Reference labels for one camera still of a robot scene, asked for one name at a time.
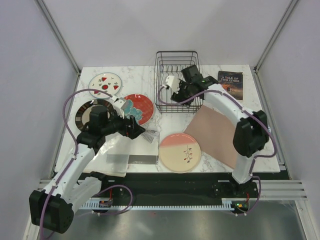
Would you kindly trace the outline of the red blue flower plate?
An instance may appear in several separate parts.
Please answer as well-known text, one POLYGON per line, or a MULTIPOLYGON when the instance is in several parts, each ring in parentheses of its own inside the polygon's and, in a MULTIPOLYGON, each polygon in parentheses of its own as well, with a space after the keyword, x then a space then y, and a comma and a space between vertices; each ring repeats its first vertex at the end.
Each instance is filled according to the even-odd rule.
POLYGON ((146 124, 154 115, 154 103, 143 94, 129 94, 124 97, 126 100, 126 108, 124 115, 127 119, 134 116, 139 125, 146 124))

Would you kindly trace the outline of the pink cream leaf plate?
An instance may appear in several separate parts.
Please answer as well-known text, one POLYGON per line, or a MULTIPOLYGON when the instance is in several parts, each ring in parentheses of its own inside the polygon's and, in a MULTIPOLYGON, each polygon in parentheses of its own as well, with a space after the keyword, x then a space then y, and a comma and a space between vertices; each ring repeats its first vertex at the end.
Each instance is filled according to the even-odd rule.
POLYGON ((202 151, 198 142, 185 133, 173 133, 159 144, 160 162, 171 172, 191 172, 200 163, 202 151))

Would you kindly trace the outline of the black wire dish rack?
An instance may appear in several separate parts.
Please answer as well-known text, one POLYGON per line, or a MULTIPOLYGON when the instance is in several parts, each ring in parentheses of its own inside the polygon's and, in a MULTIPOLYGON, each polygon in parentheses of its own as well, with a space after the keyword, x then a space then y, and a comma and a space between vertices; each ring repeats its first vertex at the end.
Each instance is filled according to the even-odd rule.
POLYGON ((196 65, 200 68, 198 53, 194 50, 161 50, 157 51, 155 55, 154 64, 154 104, 157 110, 163 113, 196 113, 202 106, 203 100, 199 97, 195 98, 190 106, 175 105, 171 100, 173 94, 172 90, 163 89, 158 96, 158 91, 165 83, 168 76, 177 77, 183 80, 183 74, 181 70, 196 65))

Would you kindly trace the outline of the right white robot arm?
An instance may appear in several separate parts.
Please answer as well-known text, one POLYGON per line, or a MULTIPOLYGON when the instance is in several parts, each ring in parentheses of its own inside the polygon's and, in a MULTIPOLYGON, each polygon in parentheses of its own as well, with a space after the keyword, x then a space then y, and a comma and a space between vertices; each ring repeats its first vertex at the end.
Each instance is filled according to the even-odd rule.
POLYGON ((234 181, 229 191, 235 197, 247 191, 246 183, 252 179, 253 167, 259 152, 270 140, 267 115, 263 110, 252 111, 231 96, 212 76, 204 77, 196 65, 181 71, 183 79, 169 75, 163 87, 171 89, 173 105, 190 105, 197 97, 212 104, 235 127, 232 144, 237 152, 234 181))

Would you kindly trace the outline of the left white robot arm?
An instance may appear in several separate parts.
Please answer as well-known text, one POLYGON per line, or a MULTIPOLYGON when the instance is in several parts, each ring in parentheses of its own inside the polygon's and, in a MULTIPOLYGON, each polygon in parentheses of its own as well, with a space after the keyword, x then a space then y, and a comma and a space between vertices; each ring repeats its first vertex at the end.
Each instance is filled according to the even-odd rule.
POLYGON ((32 224, 65 233, 85 202, 94 195, 104 197, 110 191, 109 183, 98 177, 97 172, 77 184, 83 170, 105 144, 106 136, 119 133, 133 140, 145 131, 134 116, 126 118, 116 111, 109 113, 102 105, 93 107, 86 128, 76 138, 74 154, 43 190, 30 194, 32 224))

